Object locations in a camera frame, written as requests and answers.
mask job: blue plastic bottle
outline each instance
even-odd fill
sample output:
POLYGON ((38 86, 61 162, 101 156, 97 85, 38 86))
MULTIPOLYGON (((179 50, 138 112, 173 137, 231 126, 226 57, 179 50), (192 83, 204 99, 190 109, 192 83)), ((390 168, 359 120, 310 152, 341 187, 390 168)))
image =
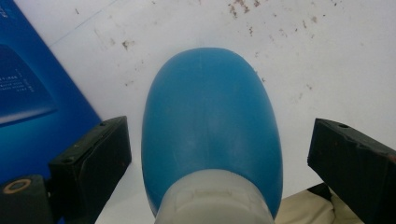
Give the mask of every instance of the blue plastic bottle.
POLYGON ((227 49, 191 49, 170 59, 148 94, 142 168, 154 216, 180 178, 216 169, 245 178, 272 217, 282 193, 276 119, 253 68, 227 49))

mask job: beige cloth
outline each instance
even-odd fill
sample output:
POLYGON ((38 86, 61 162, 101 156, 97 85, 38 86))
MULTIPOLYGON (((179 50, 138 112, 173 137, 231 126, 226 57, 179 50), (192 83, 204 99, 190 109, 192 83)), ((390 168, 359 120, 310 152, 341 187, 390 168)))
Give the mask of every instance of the beige cloth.
POLYGON ((308 190, 282 200, 276 224, 362 224, 350 208, 333 192, 329 202, 308 190))

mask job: blue box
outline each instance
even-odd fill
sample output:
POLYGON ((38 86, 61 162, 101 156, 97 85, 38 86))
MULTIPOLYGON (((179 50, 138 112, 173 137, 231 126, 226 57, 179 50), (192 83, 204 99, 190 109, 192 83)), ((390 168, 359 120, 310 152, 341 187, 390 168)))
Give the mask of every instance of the blue box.
POLYGON ((16 4, 0 0, 0 182, 48 162, 100 122, 16 4))

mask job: white bottle cap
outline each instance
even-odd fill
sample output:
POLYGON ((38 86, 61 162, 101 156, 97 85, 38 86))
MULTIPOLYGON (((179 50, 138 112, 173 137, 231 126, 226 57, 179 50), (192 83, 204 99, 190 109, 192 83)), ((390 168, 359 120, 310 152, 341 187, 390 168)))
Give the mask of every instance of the white bottle cap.
POLYGON ((274 224, 259 190, 224 170, 186 175, 163 196, 155 224, 274 224))

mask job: white surface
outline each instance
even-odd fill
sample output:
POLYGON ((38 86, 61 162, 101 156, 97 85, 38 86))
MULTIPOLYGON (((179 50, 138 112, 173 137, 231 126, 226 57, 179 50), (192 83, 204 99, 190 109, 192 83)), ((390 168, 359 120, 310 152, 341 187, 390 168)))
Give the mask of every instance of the white surface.
POLYGON ((155 224, 275 224, 254 184, 224 170, 186 175, 163 196, 155 224))
POLYGON ((101 118, 128 116, 135 168, 98 223, 153 223, 133 172, 144 105, 160 67, 185 49, 230 49, 257 71, 276 113, 284 197, 320 181, 306 165, 315 118, 396 148, 394 0, 17 2, 101 118))

